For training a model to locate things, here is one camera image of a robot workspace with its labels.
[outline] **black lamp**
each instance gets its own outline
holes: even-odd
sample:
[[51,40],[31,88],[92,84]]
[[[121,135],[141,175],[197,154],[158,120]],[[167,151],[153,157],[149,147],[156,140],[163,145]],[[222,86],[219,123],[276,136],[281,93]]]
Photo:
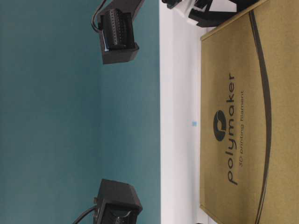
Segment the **black lamp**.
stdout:
[[142,206],[133,186],[102,179],[95,206],[86,210],[73,224],[94,211],[93,224],[135,224]]
[[144,0],[113,0],[101,10],[105,2],[103,0],[92,17],[92,28],[100,36],[103,63],[131,61],[139,50],[132,23]]

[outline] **black cable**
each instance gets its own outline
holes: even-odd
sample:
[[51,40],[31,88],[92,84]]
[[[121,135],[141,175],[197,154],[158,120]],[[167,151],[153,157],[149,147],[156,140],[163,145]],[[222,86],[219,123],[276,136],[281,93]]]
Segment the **black cable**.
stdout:
[[73,224],[78,224],[85,216],[87,216],[89,213],[91,213],[92,211],[94,211],[97,208],[97,206],[93,206],[89,209],[87,209],[85,212],[83,212],[74,222]]
[[102,7],[104,6],[104,4],[106,3],[107,0],[103,0],[102,3],[99,5],[99,7],[95,10],[93,16],[92,16],[92,28],[95,32],[99,33],[100,30],[99,28],[96,26],[94,20],[95,17],[99,14],[100,10],[102,9]]

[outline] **white table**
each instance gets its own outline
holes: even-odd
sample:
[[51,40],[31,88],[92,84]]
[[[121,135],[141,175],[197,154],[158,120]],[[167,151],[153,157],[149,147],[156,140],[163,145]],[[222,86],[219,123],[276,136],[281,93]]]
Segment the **white table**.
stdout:
[[[235,5],[214,0],[211,9]],[[206,32],[160,2],[161,224],[215,223],[199,208],[199,38]]]

